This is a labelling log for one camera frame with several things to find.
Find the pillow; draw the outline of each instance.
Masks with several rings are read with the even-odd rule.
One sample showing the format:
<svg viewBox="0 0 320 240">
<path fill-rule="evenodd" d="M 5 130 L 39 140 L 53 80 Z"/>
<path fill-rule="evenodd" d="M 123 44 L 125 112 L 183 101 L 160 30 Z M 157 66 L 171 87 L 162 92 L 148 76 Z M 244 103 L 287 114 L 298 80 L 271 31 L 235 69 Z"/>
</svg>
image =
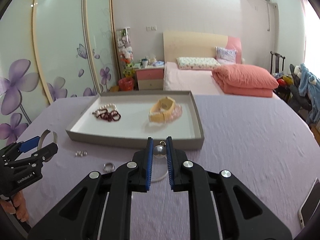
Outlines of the pillow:
<svg viewBox="0 0 320 240">
<path fill-rule="evenodd" d="M 225 49 L 216 47 L 217 50 L 217 61 L 222 65 L 230 65 L 236 63 L 237 51 L 234 49 Z"/>
<path fill-rule="evenodd" d="M 278 87 L 277 80 L 264 68 L 234 64 L 218 66 L 212 70 L 212 74 L 217 73 L 224 83 L 238 88 L 249 89 L 275 89 Z"/>
<path fill-rule="evenodd" d="M 208 70 L 220 66 L 214 57 L 178 57 L 179 69 Z"/>
</svg>

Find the wall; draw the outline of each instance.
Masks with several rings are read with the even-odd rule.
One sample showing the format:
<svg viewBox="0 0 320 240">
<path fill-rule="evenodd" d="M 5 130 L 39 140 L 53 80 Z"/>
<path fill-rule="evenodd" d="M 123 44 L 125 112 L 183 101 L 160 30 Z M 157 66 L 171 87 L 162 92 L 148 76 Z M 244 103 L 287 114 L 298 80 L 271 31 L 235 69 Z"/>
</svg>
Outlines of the wall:
<svg viewBox="0 0 320 240">
<path fill-rule="evenodd" d="M 264 0 L 113 0 L 117 29 L 131 27 L 135 61 L 155 54 L 164 59 L 165 30 L 207 32 L 241 38 L 247 63 L 269 70 L 274 47 L 274 13 Z M 146 31 L 146 26 L 157 31 Z"/>
<path fill-rule="evenodd" d="M 277 3 L 275 51 L 285 56 L 285 73 L 289 65 L 304 61 L 305 27 L 300 0 L 272 0 Z"/>
</svg>

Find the floral pillow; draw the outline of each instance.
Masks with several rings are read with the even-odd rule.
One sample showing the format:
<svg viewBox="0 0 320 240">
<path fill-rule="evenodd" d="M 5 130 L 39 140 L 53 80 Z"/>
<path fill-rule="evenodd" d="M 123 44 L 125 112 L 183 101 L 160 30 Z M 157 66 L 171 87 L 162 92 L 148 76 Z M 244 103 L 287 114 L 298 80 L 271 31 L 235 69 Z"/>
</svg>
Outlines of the floral pillow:
<svg viewBox="0 0 320 240">
<path fill-rule="evenodd" d="M 233 65 L 236 63 L 237 51 L 234 49 L 225 49 L 216 47 L 217 50 L 217 61 L 221 65 Z"/>
<path fill-rule="evenodd" d="M 208 70 L 220 66 L 213 57 L 178 57 L 179 69 Z"/>
</svg>

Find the metal bangle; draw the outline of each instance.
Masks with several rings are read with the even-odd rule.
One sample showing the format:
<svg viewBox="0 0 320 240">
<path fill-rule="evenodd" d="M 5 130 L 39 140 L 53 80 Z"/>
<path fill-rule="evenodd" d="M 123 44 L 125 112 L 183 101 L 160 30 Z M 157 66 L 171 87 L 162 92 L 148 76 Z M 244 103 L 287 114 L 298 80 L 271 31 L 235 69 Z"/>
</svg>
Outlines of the metal bangle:
<svg viewBox="0 0 320 240">
<path fill-rule="evenodd" d="M 40 137 L 40 139 L 39 139 L 39 142 L 38 142 L 37 151 L 39 151 L 39 150 L 42 148 L 43 141 L 44 141 L 44 139 L 46 138 L 46 136 L 47 136 L 49 133 L 51 133 L 51 131 L 50 131 L 49 129 L 45 130 L 45 131 L 42 133 L 42 135 L 41 135 L 41 137 Z M 53 142 L 54 142 L 55 144 L 57 144 L 57 143 L 58 143 L 58 134 L 57 134 L 56 132 L 54 132 L 54 131 L 52 131 L 52 133 L 53 133 Z"/>
</svg>

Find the gray tray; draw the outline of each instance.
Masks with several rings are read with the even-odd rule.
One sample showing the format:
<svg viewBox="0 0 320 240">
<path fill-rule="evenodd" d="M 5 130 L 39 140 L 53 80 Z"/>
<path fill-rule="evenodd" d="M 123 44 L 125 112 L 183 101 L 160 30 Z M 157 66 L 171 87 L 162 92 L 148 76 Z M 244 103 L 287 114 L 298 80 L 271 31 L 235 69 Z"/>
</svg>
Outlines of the gray tray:
<svg viewBox="0 0 320 240">
<path fill-rule="evenodd" d="M 164 96 L 172 97 L 182 105 L 182 116 L 165 124 L 150 123 L 150 108 Z M 107 122 L 96 119 L 92 112 L 107 103 L 115 103 L 121 119 Z M 201 149 L 204 133 L 196 103 L 191 91 L 144 90 L 102 93 L 68 125 L 66 132 L 71 140 L 116 147 L 144 148 L 148 137 L 155 145 L 172 137 L 175 148 Z"/>
</svg>

